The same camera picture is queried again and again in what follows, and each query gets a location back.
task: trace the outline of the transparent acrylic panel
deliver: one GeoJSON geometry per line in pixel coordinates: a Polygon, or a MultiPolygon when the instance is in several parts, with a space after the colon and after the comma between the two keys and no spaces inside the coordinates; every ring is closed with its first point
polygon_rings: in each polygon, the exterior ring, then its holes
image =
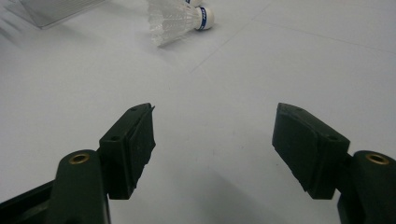
{"type": "Polygon", "coordinates": [[[5,8],[39,28],[74,15],[105,0],[10,0],[5,8]]]}

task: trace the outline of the white table surface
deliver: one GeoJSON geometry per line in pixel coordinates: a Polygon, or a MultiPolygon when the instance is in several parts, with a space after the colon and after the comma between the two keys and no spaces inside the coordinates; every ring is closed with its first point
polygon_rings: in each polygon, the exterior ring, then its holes
{"type": "Polygon", "coordinates": [[[157,146],[121,223],[339,223],[271,145],[277,103],[396,158],[396,2],[205,0],[207,32],[158,49],[147,4],[111,0],[48,30],[0,9],[0,202],[97,149],[131,106],[157,146]]]}

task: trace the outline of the shuttlecock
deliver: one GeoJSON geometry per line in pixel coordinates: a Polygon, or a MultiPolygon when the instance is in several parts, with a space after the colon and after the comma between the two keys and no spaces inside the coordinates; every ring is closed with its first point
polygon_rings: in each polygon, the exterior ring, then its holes
{"type": "Polygon", "coordinates": [[[203,0],[185,0],[186,3],[192,5],[193,7],[198,7],[202,4],[203,0]]]}
{"type": "Polygon", "coordinates": [[[209,29],[214,20],[210,9],[195,8],[185,0],[148,0],[149,29],[151,39],[157,46],[180,39],[193,29],[209,29]]]}

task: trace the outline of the shuttlecock cork base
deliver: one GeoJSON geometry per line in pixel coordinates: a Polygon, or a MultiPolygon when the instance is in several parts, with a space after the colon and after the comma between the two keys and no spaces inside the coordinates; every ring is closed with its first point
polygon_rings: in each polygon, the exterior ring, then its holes
{"type": "Polygon", "coordinates": [[[199,27],[195,27],[195,29],[201,31],[211,28],[213,23],[215,23],[215,15],[212,10],[205,7],[197,7],[196,10],[198,10],[198,15],[200,15],[201,24],[199,27]]]}

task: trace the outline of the screw hole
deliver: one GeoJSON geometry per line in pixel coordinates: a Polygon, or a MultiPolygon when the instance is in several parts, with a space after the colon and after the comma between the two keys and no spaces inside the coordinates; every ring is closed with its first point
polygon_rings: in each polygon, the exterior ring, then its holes
{"type": "Polygon", "coordinates": [[[111,141],[117,141],[117,140],[119,140],[120,138],[118,137],[118,136],[112,136],[111,138],[110,138],[110,140],[111,141]]]}
{"type": "Polygon", "coordinates": [[[378,154],[367,154],[366,155],[367,160],[376,163],[376,164],[380,164],[380,165],[388,165],[389,164],[389,160],[381,155],[378,154]]]}
{"type": "Polygon", "coordinates": [[[69,162],[71,164],[80,164],[90,159],[90,155],[87,153],[77,154],[70,158],[69,162]]]}

